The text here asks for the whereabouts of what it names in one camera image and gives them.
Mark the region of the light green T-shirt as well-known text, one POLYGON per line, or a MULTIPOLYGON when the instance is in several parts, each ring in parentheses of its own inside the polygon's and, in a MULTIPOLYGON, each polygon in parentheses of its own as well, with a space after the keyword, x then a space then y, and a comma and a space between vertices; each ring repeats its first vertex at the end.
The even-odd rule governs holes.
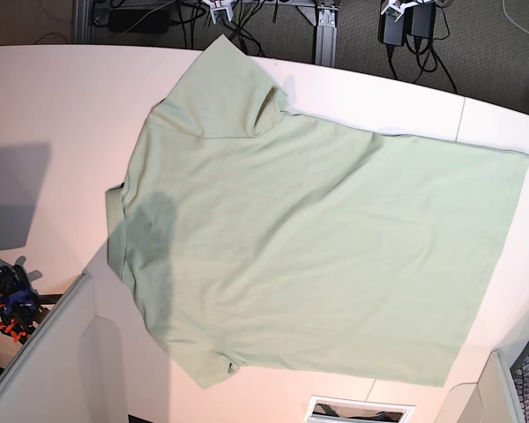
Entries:
POLYGON ((443 385, 529 155, 287 107, 266 72, 214 41, 106 194, 109 267, 202 388, 246 366, 443 385))

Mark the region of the black power brick left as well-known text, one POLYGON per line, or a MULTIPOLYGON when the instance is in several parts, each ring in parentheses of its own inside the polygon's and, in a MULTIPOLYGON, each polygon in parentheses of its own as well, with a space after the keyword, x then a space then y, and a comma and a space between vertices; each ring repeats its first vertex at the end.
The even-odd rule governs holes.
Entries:
POLYGON ((111 33, 163 34, 170 26, 170 14, 164 10, 117 9, 108 14, 111 33))

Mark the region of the black power adapter pair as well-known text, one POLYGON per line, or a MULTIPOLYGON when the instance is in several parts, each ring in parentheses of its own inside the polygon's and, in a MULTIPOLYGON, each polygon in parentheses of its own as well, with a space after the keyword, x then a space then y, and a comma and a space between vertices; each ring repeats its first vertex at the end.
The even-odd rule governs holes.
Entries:
POLYGON ((435 1, 409 9, 398 22, 379 15, 378 41, 387 46, 402 47, 407 35, 429 40, 434 35, 435 21, 435 1))

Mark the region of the black blue orange clamp tool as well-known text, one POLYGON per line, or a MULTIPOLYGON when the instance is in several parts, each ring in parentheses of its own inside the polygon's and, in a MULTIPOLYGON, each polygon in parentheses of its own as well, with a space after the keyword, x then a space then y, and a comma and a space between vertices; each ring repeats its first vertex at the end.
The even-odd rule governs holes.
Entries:
POLYGON ((23 268, 0 267, 0 332, 24 345, 36 331, 39 296, 23 268))

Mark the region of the grey partition panel left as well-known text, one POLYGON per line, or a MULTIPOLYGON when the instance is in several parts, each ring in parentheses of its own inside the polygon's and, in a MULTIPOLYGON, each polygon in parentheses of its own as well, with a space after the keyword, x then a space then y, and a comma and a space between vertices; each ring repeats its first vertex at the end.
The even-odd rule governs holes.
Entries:
POLYGON ((0 422, 90 422, 78 346, 94 313, 81 274, 0 376, 0 422))

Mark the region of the grey partition panel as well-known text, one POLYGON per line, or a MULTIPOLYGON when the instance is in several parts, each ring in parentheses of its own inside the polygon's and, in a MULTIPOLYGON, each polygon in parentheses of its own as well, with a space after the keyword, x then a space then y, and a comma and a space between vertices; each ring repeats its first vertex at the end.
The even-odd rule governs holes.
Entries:
POLYGON ((490 354, 478 382, 461 383, 450 390, 436 422, 525 422, 515 383, 500 351, 490 354))
POLYGON ((0 422, 90 422, 78 346, 94 313, 81 274, 0 376, 0 422))

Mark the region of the grey partition panel right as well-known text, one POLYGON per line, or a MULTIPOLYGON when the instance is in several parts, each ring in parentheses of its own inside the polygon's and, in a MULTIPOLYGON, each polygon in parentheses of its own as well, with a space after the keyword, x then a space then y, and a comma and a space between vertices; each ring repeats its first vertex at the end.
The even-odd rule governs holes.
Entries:
POLYGON ((515 383, 500 351, 490 354, 478 382, 461 383, 450 390, 436 422, 525 422, 515 383))

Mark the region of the aluminium frame post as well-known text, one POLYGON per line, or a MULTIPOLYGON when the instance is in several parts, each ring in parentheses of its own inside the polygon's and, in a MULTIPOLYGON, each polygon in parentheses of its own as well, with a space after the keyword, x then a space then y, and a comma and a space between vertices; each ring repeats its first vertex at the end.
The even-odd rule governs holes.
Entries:
POLYGON ((317 8, 315 25, 314 63, 324 67, 335 67, 337 14, 334 8, 317 8))

